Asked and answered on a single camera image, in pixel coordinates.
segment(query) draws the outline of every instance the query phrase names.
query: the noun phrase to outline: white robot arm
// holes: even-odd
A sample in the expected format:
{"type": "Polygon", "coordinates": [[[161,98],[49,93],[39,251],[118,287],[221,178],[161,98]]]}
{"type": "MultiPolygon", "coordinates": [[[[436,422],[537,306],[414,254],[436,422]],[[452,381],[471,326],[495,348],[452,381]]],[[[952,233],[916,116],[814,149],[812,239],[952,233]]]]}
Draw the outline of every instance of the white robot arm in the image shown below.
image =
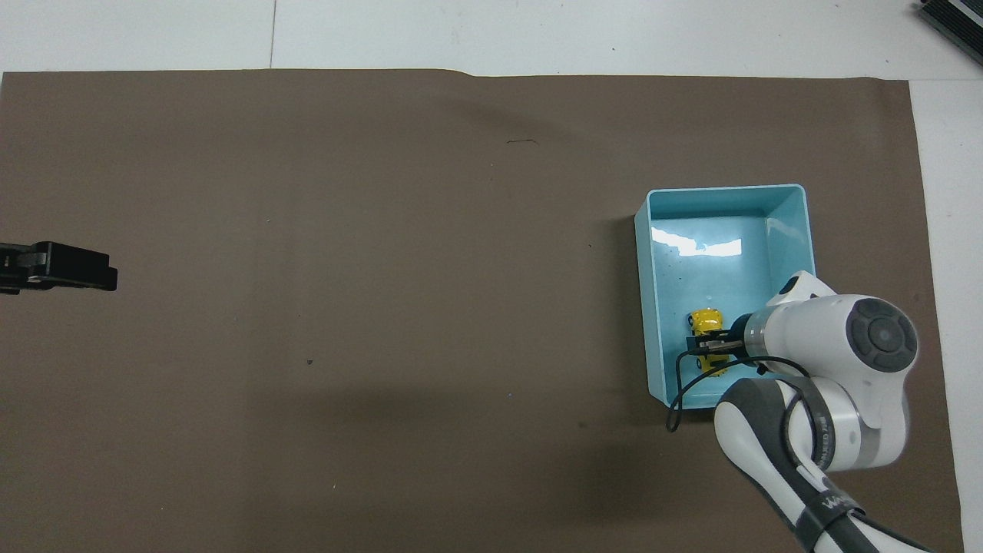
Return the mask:
{"type": "Polygon", "coordinates": [[[880,466],[907,438],[904,378],[917,356],[908,318],[890,303],[834,294],[800,272],[765,309],[738,319],[723,338],[735,355],[797,362],[809,378],[742,379],[714,416],[727,458],[769,499],[806,551],[922,552],[868,520],[825,470],[880,466]]]}

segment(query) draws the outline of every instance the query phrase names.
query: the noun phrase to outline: light blue bin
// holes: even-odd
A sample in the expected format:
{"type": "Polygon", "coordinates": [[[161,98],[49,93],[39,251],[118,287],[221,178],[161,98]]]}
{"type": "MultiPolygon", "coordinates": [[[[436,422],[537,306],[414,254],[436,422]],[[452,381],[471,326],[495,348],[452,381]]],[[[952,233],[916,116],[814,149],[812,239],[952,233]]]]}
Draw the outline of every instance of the light blue bin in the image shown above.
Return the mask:
{"type": "MultiPolygon", "coordinates": [[[[669,405],[674,363],[690,336],[687,316],[720,309],[723,325],[765,306],[796,271],[816,273],[805,191],[797,184],[653,190],[635,216],[649,393],[669,405]]],[[[682,382],[700,374],[683,359],[682,382]]],[[[741,378],[738,365],[686,393],[687,409],[714,407],[741,378]]]]}

